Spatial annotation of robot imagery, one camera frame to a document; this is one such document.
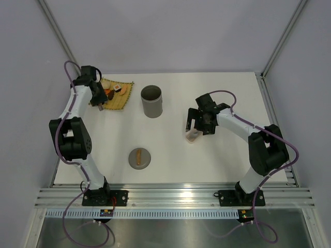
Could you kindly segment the white round bun toy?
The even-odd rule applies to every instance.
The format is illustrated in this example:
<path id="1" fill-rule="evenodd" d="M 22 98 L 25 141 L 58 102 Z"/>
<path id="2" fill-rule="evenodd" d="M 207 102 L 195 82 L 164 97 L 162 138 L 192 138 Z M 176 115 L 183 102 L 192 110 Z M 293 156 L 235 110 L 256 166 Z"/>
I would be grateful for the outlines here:
<path id="1" fill-rule="evenodd" d="M 102 80 L 101 85 L 104 90 L 111 88 L 111 82 L 107 80 Z"/>

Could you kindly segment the clear cutlery case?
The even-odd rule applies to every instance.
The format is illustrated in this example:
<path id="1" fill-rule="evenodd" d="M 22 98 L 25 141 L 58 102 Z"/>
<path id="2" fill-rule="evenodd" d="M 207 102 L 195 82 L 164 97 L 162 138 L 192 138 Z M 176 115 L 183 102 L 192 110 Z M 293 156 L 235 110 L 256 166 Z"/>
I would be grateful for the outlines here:
<path id="1" fill-rule="evenodd" d="M 189 132 L 187 132 L 185 138 L 189 143 L 194 143 L 200 136 L 202 136 L 203 132 L 196 130 L 196 129 L 192 129 Z"/>

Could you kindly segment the grey cylindrical lunch container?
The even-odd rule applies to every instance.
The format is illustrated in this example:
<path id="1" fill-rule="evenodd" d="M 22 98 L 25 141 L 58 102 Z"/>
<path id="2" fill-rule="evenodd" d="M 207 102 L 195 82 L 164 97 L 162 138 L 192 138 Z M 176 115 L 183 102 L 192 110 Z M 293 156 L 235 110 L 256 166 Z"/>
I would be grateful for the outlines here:
<path id="1" fill-rule="evenodd" d="M 156 85 L 148 85 L 141 90 L 144 114 L 148 118 L 157 118 L 162 112 L 162 91 Z"/>

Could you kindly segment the grey round lid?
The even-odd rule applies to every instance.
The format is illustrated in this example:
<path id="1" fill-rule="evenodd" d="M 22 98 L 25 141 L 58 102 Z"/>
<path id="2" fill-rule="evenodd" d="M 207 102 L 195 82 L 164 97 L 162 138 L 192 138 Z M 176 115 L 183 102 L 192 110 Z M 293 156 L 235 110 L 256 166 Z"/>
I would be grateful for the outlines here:
<path id="1" fill-rule="evenodd" d="M 152 160 L 152 156 L 145 148 L 135 148 L 128 156 L 129 165 L 136 170 L 147 168 Z"/>

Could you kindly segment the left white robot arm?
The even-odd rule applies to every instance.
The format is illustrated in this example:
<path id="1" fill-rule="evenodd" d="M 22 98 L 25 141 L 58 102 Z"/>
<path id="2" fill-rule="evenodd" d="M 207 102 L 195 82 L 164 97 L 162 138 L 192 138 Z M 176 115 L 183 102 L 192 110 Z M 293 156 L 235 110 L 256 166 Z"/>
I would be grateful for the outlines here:
<path id="1" fill-rule="evenodd" d="M 101 206 L 112 199 L 109 184 L 92 158 L 92 138 L 83 122 L 89 105 L 102 107 L 108 100 L 101 85 L 101 71 L 82 66 L 81 75 L 70 81 L 70 97 L 63 113 L 49 122 L 49 129 L 59 158 L 73 165 L 85 179 L 84 199 Z"/>

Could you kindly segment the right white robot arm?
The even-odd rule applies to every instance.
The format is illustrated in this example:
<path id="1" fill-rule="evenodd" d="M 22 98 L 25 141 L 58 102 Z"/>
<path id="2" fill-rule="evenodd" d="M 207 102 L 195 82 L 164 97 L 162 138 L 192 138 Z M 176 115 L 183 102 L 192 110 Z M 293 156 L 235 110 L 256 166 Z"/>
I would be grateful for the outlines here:
<path id="1" fill-rule="evenodd" d="M 222 206 L 251 206 L 258 197 L 257 189 L 271 172 L 289 160 L 287 144 L 275 124 L 260 127 L 234 113 L 234 105 L 217 104 L 206 93 L 196 98 L 197 108 L 189 108 L 186 132 L 198 135 L 215 134 L 217 126 L 236 134 L 248 144 L 250 168 L 225 194 L 215 193 Z"/>

